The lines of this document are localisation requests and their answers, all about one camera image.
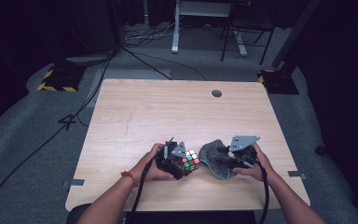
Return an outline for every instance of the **person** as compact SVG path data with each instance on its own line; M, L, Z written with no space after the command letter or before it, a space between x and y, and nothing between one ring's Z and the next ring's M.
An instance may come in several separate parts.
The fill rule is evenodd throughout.
M133 188L139 183L145 165L153 158L158 149L163 146L164 145L160 143L153 145L151 150L129 170L133 179L131 176L122 176L116 184L102 194L94 203L88 204L88 206L84 208L85 211L82 211L77 223L118 223L124 204L129 198ZM264 166L267 171L268 184L282 208L287 223L325 223L324 220L316 214L274 171L268 157L263 153L259 145L253 143L253 147L257 152L257 157L262 166ZM255 169L234 168L233 171L239 175L250 175L259 181L262 181L263 179L261 170L258 167ZM155 179L168 180L173 179L173 176L159 170L156 163L153 161L152 166L145 177L145 182Z

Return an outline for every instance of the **rubik's cube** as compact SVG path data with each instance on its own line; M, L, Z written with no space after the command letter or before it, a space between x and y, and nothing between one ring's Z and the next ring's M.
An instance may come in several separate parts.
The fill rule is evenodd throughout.
M199 169L200 160L194 150L186 151L186 156L182 158L182 169L184 171L194 171Z

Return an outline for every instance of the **hole in table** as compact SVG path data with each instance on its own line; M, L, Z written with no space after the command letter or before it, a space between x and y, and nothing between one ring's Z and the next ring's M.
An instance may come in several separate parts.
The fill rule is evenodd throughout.
M222 96L222 92L220 90L214 90L214 91L212 91L212 96L220 97L220 96Z

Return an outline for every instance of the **wrist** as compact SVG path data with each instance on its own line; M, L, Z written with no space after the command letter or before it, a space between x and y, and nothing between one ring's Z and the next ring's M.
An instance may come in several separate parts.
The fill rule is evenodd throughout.
M277 182L279 182L280 178L281 178L281 176L278 175L275 171L269 172L267 175L268 185L270 187L274 186Z
M139 172L134 168L130 169L129 172L132 174L132 176L135 178L135 180L138 181L138 183L141 182L142 172Z
M138 187L138 185L139 185L139 179L137 179L137 178L132 174L131 171L129 171L129 172L127 172L127 171L121 172L121 177L127 177L128 179L131 179L132 182L133 182L133 185L134 185L135 187Z

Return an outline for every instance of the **gray fabric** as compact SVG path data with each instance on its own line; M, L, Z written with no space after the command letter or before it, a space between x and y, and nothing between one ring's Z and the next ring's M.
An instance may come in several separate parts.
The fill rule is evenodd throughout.
M205 144L199 153L200 161L206 165L214 175L220 179L229 179L236 175L231 169L229 169L224 163L218 162L215 158L224 158L228 154L219 152L216 150L218 147L225 147L223 142L219 139L214 140L211 143Z

